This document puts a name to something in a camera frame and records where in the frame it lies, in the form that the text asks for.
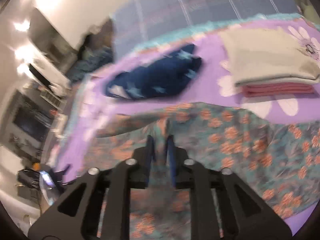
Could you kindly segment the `teal floral garment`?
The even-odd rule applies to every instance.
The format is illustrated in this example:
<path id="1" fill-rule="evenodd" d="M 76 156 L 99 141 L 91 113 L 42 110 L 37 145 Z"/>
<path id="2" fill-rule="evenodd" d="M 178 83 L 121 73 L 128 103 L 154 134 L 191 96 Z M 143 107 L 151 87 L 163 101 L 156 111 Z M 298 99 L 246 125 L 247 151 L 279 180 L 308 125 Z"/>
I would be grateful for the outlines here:
<path id="1" fill-rule="evenodd" d="M 170 135 L 206 168 L 230 168 L 281 218 L 319 200 L 318 121 L 273 124 L 246 109 L 206 103 L 117 114 L 98 128 L 82 166 L 112 168 L 154 138 L 149 187 L 131 192 L 132 239 L 190 238 L 189 194 L 173 189 L 164 163 Z"/>

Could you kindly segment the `purple floral bed sheet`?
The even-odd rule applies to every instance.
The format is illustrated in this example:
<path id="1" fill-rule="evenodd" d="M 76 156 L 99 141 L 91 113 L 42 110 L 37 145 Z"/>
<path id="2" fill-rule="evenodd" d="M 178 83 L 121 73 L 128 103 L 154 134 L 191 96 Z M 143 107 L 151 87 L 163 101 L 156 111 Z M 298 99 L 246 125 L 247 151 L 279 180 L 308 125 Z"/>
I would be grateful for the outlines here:
<path id="1" fill-rule="evenodd" d="M 178 44 L 168 46 L 164 51 L 150 50 L 147 53 L 128 55 L 118 63 L 103 67 L 76 89 L 74 111 L 66 140 L 53 148 L 51 162 L 61 169 L 70 169 L 65 177 L 71 180 L 82 174 L 84 156 L 98 128 L 117 114 L 135 115 L 157 109 L 178 106 L 186 103 L 206 103 L 223 107 L 246 109 L 273 124 L 296 124 L 319 122 L 319 83 L 313 84 L 312 94 L 285 94 L 247 98 L 242 86 L 236 87 L 228 67 L 227 52 L 219 33 L 232 29 L 277 29 L 296 38 L 307 48 L 319 65 L 319 31 L 303 19 L 261 20 L 236 24 L 229 28 L 205 34 L 192 39 L 196 46 L 194 54 L 202 58 L 197 76 L 176 97 L 159 97 L 144 100 L 118 100 L 105 95 L 105 86 L 121 72 L 129 72 L 138 66 L 146 66 L 178 49 Z M 283 218 L 293 233 L 297 233 L 311 216 L 318 201 L 299 213 Z"/>

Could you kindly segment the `navy star fleece garment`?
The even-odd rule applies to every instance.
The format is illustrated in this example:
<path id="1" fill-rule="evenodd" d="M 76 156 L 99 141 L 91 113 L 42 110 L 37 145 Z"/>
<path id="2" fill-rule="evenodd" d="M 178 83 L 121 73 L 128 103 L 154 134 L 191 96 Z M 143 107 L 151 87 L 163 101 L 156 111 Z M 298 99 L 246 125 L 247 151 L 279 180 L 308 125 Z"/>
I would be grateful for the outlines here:
<path id="1" fill-rule="evenodd" d="M 177 96 L 201 68 L 202 58 L 194 54 L 195 49 L 190 43 L 146 66 L 119 73 L 105 86 L 105 95 L 125 100 Z"/>

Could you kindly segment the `folded pink cloth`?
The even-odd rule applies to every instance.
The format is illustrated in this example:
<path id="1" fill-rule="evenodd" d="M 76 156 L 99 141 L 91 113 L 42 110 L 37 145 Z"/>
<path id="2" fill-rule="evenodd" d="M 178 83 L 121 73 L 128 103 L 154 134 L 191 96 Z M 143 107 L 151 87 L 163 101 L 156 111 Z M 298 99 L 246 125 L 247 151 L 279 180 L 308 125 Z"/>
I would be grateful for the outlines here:
<path id="1" fill-rule="evenodd" d="M 247 98 L 285 94 L 312 94 L 313 85 L 295 82 L 269 83 L 242 86 L 242 93 Z"/>

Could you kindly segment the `dark teal crumpled blanket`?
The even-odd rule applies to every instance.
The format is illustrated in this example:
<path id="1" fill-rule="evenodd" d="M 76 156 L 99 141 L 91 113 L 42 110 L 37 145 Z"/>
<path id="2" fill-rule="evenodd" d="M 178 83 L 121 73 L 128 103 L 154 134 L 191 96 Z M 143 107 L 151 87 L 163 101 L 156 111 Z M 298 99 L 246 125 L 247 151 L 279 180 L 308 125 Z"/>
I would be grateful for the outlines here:
<path id="1" fill-rule="evenodd" d="M 71 83 L 77 83 L 82 81 L 87 74 L 95 72 L 102 66 L 112 62 L 112 49 L 109 47 L 103 47 L 93 51 L 85 59 L 76 61 L 76 63 L 67 71 L 65 76 L 71 81 Z"/>

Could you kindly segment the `folded cream cloth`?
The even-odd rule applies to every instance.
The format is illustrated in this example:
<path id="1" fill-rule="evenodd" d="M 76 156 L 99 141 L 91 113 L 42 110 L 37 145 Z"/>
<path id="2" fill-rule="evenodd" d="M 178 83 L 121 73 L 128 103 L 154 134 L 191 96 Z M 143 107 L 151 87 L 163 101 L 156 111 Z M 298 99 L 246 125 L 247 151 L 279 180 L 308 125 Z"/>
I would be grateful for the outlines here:
<path id="1" fill-rule="evenodd" d="M 319 83 L 319 65 L 283 29 L 232 29 L 219 33 L 236 87 L 267 83 Z"/>

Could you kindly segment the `blue plaid pillow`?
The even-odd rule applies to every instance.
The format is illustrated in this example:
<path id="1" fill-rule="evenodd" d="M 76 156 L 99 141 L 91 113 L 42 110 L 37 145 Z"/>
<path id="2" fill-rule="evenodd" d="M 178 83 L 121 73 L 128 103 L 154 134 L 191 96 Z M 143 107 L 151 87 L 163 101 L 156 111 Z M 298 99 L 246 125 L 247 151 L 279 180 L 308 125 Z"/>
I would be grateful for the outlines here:
<path id="1" fill-rule="evenodd" d="M 130 0 L 111 16 L 113 49 L 119 59 L 135 46 L 179 29 L 297 12 L 294 0 Z"/>

